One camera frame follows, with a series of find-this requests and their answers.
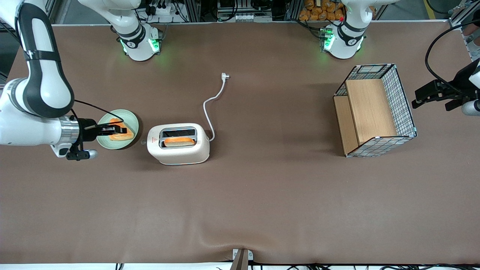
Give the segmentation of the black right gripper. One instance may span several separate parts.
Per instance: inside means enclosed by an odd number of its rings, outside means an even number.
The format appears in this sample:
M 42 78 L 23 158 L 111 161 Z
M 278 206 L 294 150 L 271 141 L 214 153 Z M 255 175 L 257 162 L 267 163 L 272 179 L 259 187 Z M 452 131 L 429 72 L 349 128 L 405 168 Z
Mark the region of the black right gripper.
M 78 142 L 92 142 L 96 140 L 96 137 L 99 136 L 110 136 L 116 134 L 126 134 L 128 132 L 127 128 L 120 127 L 116 124 L 107 124 L 107 125 L 98 125 L 97 122 L 92 118 L 79 118 L 79 137 Z

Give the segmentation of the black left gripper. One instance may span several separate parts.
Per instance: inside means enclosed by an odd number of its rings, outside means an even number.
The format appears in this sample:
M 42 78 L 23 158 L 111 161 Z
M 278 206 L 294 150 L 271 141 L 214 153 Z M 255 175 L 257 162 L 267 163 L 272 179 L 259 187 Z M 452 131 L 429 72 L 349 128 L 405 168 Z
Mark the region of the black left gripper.
M 479 99 L 480 94 L 480 64 L 479 59 L 459 70 L 454 79 L 453 86 L 471 100 Z M 432 80 L 415 91 L 415 99 L 411 101 L 412 108 L 429 103 L 452 99 L 453 89 L 438 79 Z

